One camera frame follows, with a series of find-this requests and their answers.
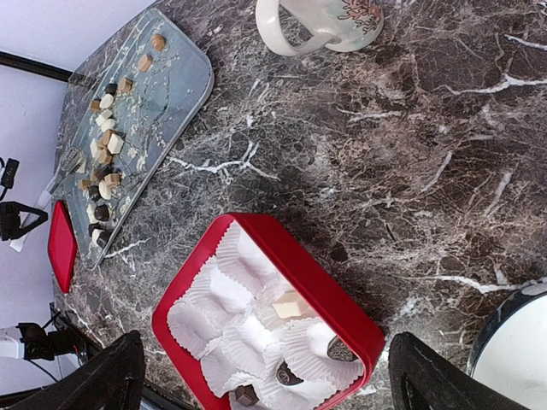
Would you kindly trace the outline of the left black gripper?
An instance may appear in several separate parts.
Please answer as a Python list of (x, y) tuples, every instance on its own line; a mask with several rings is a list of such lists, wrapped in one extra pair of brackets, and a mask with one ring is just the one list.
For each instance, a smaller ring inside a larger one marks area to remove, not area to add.
[[(21, 213), (35, 216), (30, 223), (21, 221)], [(48, 213), (42, 209), (33, 208), (19, 202), (1, 203), (1, 240), (16, 240), (24, 237), (33, 229), (48, 220)]]

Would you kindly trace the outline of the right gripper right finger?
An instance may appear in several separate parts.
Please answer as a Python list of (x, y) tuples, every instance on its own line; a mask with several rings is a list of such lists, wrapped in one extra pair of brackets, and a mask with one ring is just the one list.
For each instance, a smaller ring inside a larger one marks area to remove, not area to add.
[(496, 393), (409, 332), (395, 335), (388, 370), (396, 409), (493, 409)]

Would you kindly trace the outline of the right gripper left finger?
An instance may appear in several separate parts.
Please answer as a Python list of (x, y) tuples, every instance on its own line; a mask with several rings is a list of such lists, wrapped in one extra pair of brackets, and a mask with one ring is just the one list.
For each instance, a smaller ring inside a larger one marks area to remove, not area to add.
[(144, 375), (141, 335), (138, 331), (130, 331), (67, 377), (10, 408), (139, 409)]

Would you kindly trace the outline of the dark heart chocolate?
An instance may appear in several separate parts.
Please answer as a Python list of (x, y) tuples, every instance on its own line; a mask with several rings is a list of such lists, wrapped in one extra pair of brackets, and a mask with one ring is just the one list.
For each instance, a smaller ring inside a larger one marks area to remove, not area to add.
[(326, 356), (330, 360), (351, 363), (358, 360), (356, 354), (342, 341), (339, 336), (335, 336), (327, 345)]

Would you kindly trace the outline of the dark square chocolate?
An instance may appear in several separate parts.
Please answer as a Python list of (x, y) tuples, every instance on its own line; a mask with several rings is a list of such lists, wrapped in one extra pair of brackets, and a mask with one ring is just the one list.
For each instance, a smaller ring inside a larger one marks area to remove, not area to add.
[(240, 385), (235, 389), (235, 397), (237, 403), (245, 407), (255, 406), (259, 402), (259, 398), (252, 384)]

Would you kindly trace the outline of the dark chocolate piece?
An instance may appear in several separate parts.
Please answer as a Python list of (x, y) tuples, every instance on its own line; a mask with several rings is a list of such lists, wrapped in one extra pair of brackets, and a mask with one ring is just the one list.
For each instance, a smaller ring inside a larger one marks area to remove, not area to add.
[(281, 385), (284, 386), (294, 386), (297, 384), (301, 384), (303, 380), (299, 377), (297, 377), (291, 369), (288, 367), (288, 365), (285, 362), (282, 362), (277, 371), (276, 371), (276, 378), (278, 382)]

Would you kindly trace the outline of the white square chocolate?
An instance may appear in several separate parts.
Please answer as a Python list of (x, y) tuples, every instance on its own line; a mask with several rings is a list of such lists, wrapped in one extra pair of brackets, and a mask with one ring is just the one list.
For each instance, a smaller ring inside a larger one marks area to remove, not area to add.
[(272, 308), (280, 319), (290, 319), (303, 316), (308, 303), (296, 291), (288, 291), (272, 304)]

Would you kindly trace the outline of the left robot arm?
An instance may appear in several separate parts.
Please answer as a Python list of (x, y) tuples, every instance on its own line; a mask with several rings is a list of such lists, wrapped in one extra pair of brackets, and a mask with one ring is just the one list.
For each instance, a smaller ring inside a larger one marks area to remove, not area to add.
[[(21, 252), (31, 231), (48, 221), (48, 213), (20, 202), (1, 202), (1, 241)], [(33, 360), (43, 358), (47, 334), (36, 323), (19, 323), (1, 329), (3, 358)]]

